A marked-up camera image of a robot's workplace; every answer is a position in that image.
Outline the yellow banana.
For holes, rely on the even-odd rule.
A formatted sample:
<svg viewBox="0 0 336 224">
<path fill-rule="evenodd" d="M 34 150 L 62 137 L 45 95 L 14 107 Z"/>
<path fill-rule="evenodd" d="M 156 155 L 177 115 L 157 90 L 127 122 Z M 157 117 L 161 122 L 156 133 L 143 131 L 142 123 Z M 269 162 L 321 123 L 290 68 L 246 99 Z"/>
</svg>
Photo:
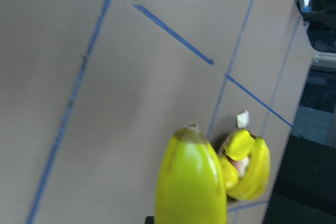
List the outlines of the yellow banana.
<svg viewBox="0 0 336 224">
<path fill-rule="evenodd" d="M 270 151 L 262 137 L 257 137 L 245 176 L 227 194 L 237 200 L 255 200 L 265 191 L 270 174 Z"/>
<path fill-rule="evenodd" d="M 255 145 L 255 139 L 247 129 L 239 129 L 234 132 L 229 139 L 229 143 L 224 148 L 226 156 L 234 161 L 240 161 L 247 157 Z"/>
<path fill-rule="evenodd" d="M 177 129 L 168 141 L 158 174 L 154 222 L 227 222 L 222 168 L 196 123 Z"/>
</svg>

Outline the woven brown basket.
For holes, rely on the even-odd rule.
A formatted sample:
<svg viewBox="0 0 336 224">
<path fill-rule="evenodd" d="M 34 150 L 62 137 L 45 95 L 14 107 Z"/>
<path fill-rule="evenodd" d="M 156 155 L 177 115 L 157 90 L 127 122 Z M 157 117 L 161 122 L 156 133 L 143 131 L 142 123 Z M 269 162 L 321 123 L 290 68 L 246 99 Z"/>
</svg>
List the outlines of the woven brown basket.
<svg viewBox="0 0 336 224">
<path fill-rule="evenodd" d="M 218 156 L 224 155 L 225 147 L 230 143 L 230 141 L 233 138 L 233 135 L 240 130 L 243 130 L 243 129 L 235 128 L 230 132 L 221 133 L 215 138 L 215 152 L 217 153 Z M 244 130 L 247 130 L 249 135 L 254 139 L 258 136 L 249 129 L 244 128 Z M 233 198 L 227 194 L 227 202 L 229 205 L 232 205 L 232 204 L 241 202 L 241 200 Z"/>
</svg>

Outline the small paper tag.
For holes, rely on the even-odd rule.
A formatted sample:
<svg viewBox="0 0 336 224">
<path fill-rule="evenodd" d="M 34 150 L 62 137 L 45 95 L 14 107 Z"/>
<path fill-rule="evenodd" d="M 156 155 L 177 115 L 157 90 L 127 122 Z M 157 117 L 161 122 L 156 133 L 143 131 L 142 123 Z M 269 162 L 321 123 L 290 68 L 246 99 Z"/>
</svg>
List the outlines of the small paper tag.
<svg viewBox="0 0 336 224">
<path fill-rule="evenodd" d="M 244 110 L 242 113 L 236 115 L 236 123 L 239 129 L 248 128 L 249 126 L 249 111 Z"/>
</svg>

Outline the pink white apple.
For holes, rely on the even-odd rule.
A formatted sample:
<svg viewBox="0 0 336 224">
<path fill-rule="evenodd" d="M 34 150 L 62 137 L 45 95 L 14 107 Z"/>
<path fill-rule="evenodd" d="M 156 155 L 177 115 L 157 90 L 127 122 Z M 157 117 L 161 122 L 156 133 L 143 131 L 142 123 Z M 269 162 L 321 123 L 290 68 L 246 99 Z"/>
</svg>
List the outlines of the pink white apple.
<svg viewBox="0 0 336 224">
<path fill-rule="evenodd" d="M 239 161 L 231 160 L 230 163 L 237 170 L 239 178 L 242 178 L 246 174 L 247 168 L 250 163 L 250 159 L 248 156 L 246 156 Z"/>
</svg>

